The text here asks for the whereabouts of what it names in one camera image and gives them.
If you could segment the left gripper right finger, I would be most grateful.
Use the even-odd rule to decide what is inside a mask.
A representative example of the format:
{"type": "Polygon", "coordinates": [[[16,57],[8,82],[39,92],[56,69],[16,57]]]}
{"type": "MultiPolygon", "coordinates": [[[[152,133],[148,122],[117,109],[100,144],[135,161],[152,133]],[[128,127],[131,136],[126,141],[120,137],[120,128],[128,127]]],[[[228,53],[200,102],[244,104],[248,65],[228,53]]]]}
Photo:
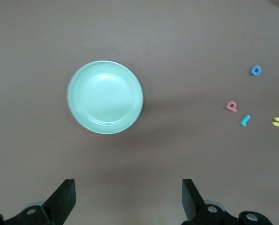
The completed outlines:
{"type": "Polygon", "coordinates": [[[234,217],[216,202],[204,201],[191,179],[182,180],[182,205],[187,220],[181,225],[273,225],[258,212],[243,211],[234,217]]]}

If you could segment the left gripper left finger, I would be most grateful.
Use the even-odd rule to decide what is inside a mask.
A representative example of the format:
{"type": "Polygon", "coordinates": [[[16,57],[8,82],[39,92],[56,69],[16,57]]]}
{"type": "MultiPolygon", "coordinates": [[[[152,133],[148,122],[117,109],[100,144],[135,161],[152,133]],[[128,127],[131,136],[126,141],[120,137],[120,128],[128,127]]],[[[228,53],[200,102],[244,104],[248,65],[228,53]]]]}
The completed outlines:
{"type": "Polygon", "coordinates": [[[64,225],[76,204],[75,180],[66,179],[42,204],[30,206],[0,225],[64,225]]]}

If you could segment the cyan letter l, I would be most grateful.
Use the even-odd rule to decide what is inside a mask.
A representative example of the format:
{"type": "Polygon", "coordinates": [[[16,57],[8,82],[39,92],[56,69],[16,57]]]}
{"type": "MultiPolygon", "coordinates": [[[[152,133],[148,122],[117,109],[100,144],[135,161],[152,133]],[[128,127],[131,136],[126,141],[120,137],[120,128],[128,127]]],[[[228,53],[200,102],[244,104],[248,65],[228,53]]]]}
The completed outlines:
{"type": "Polygon", "coordinates": [[[250,118],[251,118],[251,116],[250,116],[249,114],[246,114],[246,115],[242,118],[242,120],[241,120],[241,125],[242,125],[243,127],[246,127],[248,121],[250,120],[250,118]]]}

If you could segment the pink letter p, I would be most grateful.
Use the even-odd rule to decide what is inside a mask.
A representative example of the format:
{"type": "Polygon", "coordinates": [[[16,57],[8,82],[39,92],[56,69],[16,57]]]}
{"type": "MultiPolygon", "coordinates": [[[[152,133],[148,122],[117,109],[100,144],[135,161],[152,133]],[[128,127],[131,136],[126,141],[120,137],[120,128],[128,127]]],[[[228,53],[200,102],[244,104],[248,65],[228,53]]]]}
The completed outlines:
{"type": "Polygon", "coordinates": [[[236,113],[237,112],[237,103],[235,101],[229,101],[226,105],[226,109],[236,113]]]}

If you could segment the green plate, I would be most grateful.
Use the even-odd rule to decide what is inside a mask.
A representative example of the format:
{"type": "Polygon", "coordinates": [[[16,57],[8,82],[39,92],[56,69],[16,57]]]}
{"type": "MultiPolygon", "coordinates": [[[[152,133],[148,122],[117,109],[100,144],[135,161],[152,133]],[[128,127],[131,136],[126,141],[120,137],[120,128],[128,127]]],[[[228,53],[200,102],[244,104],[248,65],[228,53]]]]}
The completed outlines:
{"type": "Polygon", "coordinates": [[[114,61],[99,60],[74,73],[68,84],[67,103],[74,119],[85,129],[111,135],[138,120],[144,95],[130,69],[114,61]]]}

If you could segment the brown table cover sheet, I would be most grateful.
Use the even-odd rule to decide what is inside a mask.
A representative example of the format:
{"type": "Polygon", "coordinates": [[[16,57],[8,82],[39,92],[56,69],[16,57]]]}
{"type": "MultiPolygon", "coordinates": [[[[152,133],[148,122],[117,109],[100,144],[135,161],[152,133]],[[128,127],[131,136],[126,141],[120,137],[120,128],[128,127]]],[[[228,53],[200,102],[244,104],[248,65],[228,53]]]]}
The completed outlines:
{"type": "Polygon", "coordinates": [[[192,179],[231,215],[279,225],[274,117],[279,0],[0,0],[4,218],[74,179],[65,225],[180,225],[192,179]],[[86,130],[68,109],[69,80],[96,60],[125,65],[144,91],[118,134],[86,130]]]}

